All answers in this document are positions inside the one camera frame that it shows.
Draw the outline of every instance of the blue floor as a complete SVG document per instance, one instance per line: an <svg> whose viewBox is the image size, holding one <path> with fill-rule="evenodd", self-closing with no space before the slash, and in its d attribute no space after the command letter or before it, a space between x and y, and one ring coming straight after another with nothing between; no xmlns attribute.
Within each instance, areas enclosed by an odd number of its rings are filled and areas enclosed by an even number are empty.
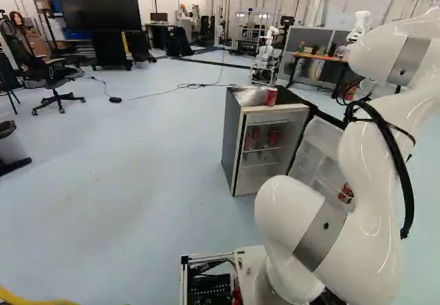
<svg viewBox="0 0 440 305"><path fill-rule="evenodd" d="M222 52L206 55L222 59ZM228 56L228 63L241 60ZM146 69L87 74L105 80L111 95L129 99L179 83L214 82L220 69L163 59ZM219 84L247 84L248 77L247 69L225 68ZM87 102L68 102L64 115L53 106L31 116L49 95L44 89L17 91L18 116L0 98L0 120L16 121L34 160L0 179L0 284L28 298L86 305L177 304L180 255L261 243L254 197L232 198L220 164L223 87L121 104L111 104L93 80L60 88L68 91ZM294 91L342 118L343 108L328 93ZM437 114L408 164L416 218L403 242L394 304L434 304L440 296L438 125Z"/></svg>

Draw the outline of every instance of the blue bin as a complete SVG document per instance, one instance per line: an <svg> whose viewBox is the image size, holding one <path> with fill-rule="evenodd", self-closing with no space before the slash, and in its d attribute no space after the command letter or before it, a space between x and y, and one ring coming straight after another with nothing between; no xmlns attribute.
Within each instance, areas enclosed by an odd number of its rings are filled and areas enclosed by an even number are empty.
<svg viewBox="0 0 440 305"><path fill-rule="evenodd" d="M50 7L52 8L52 12L62 12L63 11L59 0L50 0Z"/></svg>
<svg viewBox="0 0 440 305"><path fill-rule="evenodd" d="M81 30L72 30L63 28L64 37L66 39L90 39L90 32Z"/></svg>

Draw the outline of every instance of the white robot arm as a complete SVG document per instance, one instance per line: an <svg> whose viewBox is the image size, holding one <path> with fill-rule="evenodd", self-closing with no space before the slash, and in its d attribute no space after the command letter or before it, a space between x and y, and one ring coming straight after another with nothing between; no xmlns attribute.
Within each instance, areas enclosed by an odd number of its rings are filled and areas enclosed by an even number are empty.
<svg viewBox="0 0 440 305"><path fill-rule="evenodd" d="M369 11L357 11L355 27L346 37L349 42L356 42L360 36L365 35L371 29L371 13Z"/></svg>
<svg viewBox="0 0 440 305"><path fill-rule="evenodd" d="M359 37L349 64L372 80L408 87L370 105L417 139L421 125L440 105L440 8ZM355 116L369 118L362 109ZM392 132L407 158L413 142ZM366 121L349 123L339 148L340 168L355 194L354 212L343 212L286 176L269 179L256 197L267 278L288 304L307 304L324 286L350 305L390 304L399 289L402 241L390 149L378 127Z"/></svg>
<svg viewBox="0 0 440 305"><path fill-rule="evenodd" d="M258 53L260 57L268 58L272 55L274 48L272 47L272 41L274 40L274 36L278 35L280 31L278 28L275 28L273 25L269 27L266 32L266 36L261 36L260 38L265 38L266 43L262 45L258 49Z"/></svg>

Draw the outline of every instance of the tv screen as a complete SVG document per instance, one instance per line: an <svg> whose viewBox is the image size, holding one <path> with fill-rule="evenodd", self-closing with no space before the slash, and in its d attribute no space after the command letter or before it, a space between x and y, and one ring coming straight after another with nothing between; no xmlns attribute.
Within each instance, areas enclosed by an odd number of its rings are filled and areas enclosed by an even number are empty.
<svg viewBox="0 0 440 305"><path fill-rule="evenodd" d="M66 26L77 30L141 30L138 0L59 0Z"/></svg>

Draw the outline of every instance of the trash bin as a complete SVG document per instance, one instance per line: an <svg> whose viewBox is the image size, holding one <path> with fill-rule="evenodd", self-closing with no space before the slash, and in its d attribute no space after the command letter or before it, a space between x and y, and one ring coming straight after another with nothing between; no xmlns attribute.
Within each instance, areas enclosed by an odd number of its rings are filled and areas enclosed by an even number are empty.
<svg viewBox="0 0 440 305"><path fill-rule="evenodd" d="M0 160L3 164L11 164L28 157L17 137L16 127L14 121L0 123Z"/></svg>

